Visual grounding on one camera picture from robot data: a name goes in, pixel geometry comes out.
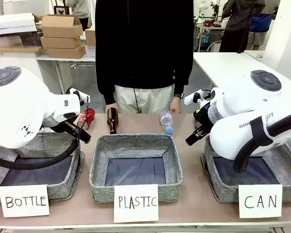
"plastic sign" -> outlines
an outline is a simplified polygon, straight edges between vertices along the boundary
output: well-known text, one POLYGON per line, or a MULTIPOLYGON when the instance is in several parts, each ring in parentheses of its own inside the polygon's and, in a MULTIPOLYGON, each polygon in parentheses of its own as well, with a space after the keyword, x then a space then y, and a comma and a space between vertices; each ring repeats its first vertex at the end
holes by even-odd
POLYGON ((49 215, 47 185, 1 186, 4 217, 49 215))
POLYGON ((240 218, 281 217, 282 185, 239 185, 240 218))
POLYGON ((114 186, 114 223, 159 220, 157 184, 114 186))

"basket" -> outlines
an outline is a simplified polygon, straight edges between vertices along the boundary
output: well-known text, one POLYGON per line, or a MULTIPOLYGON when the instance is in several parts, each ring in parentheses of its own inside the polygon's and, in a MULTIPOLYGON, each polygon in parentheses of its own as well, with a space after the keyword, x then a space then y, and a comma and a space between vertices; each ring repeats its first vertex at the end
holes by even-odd
POLYGON ((158 184, 159 201, 176 201, 182 181, 180 158, 170 135, 112 134, 96 142, 89 178, 95 202, 113 202, 114 184, 151 183, 158 184))
POLYGON ((27 33, 18 33, 23 43, 23 46, 26 47, 42 47, 41 37, 43 34, 41 32, 27 32, 27 33))
MULTIPOLYGON (((43 132, 26 146, 11 150, 0 147, 0 157, 16 163, 45 161, 66 150, 73 137, 67 133, 43 132)), ((9 170, 0 167, 0 186, 48 184, 50 201, 67 200, 76 190, 84 153, 78 147, 68 158, 52 166, 36 170, 9 170)))
POLYGON ((233 160, 220 157, 206 138, 202 164, 219 202, 239 202, 238 185, 282 184, 282 201, 291 202, 291 148, 282 146, 250 156, 243 173, 233 170, 233 160))
POLYGON ((96 58, 96 47, 85 46, 87 57, 96 58))

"plastic bottle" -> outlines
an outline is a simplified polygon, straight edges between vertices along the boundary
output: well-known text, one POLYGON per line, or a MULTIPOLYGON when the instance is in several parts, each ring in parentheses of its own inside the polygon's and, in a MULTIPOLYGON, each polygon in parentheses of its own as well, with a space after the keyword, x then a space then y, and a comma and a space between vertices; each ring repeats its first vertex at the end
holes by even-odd
POLYGON ((169 110, 163 110, 161 114, 161 125, 165 128, 166 133, 173 133, 173 118, 169 110))

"red can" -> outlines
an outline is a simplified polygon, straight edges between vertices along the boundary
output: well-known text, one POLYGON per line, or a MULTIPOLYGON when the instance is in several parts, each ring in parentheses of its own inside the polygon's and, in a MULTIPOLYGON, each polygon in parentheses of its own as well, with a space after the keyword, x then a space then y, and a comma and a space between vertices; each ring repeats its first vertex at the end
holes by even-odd
POLYGON ((86 113, 87 113, 87 110, 85 110, 84 113, 81 114, 80 119, 77 123, 77 125, 81 128, 83 125, 83 122, 85 122, 84 127, 83 127, 84 130, 88 129, 89 125, 92 123, 92 121, 94 120, 94 117, 95 117, 95 111, 92 108, 89 108, 87 120, 85 121, 86 113))

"robot logo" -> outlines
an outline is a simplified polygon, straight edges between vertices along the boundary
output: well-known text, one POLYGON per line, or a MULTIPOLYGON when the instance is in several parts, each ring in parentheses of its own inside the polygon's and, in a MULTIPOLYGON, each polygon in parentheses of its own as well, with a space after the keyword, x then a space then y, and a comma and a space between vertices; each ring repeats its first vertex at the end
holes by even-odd
POLYGON ((29 126, 30 125, 28 125, 28 126, 26 126, 26 125, 24 125, 24 127, 21 129, 21 131, 23 131, 24 130, 24 132, 25 132, 25 137, 27 136, 27 135, 29 135, 30 133, 33 133, 33 132, 30 132, 29 131, 29 126))

